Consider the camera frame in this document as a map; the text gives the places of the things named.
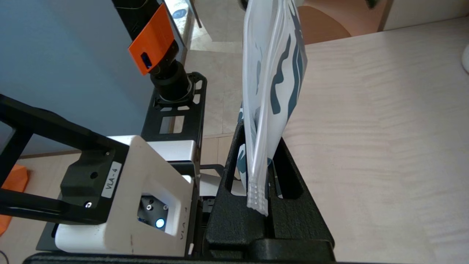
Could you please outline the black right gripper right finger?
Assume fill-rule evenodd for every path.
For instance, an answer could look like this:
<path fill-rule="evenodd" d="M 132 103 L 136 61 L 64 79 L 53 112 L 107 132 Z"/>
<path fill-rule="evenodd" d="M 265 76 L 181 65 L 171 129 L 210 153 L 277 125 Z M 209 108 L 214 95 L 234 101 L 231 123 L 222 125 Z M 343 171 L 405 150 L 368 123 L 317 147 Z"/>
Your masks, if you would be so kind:
<path fill-rule="evenodd" d="M 283 139 L 268 173 L 269 219 L 287 259 L 334 262 L 335 240 Z"/>

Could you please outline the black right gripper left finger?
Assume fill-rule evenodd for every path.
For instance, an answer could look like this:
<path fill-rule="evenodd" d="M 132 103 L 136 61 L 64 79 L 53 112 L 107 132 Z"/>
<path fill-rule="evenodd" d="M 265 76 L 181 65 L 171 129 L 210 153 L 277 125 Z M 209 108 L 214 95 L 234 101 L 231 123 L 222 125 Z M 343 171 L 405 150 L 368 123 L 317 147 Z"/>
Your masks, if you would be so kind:
<path fill-rule="evenodd" d="M 247 197 L 231 193 L 239 147 L 245 143 L 244 125 L 238 123 L 221 182 L 204 233 L 204 255 L 213 258 L 245 258 L 253 242 L 269 236 L 268 217 L 247 207 Z"/>

